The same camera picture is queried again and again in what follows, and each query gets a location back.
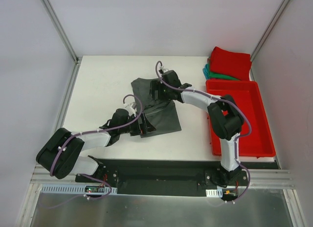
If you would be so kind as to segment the dark grey t shirt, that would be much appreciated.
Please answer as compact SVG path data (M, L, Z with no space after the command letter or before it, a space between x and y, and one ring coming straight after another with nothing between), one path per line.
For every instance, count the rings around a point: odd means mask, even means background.
M152 81L154 79L137 78L131 82L133 93L141 101L147 120L156 128L153 132L141 135L141 138L181 131L174 101L162 102L151 98L150 84Z

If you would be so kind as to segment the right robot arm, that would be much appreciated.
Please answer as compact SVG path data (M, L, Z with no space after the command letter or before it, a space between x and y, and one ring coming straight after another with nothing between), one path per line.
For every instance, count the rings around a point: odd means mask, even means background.
M150 84L150 95L153 100L176 100L193 105L206 111L210 126L221 144L220 179L225 185L232 185L238 178L240 161L238 160L238 141L244 119L236 109L236 103L230 95L217 96L196 90L190 84L169 87L160 80Z

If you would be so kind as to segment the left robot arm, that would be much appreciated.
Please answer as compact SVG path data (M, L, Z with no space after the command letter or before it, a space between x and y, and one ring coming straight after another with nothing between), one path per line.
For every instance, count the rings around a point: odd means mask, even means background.
M92 156L81 157L80 153L96 147L116 143L121 134L145 136L156 130L144 113L130 115L118 109L103 126L95 131L72 133L59 128L36 156L36 162L50 172L51 176L63 179L71 172L84 173L92 182L103 178L101 164Z

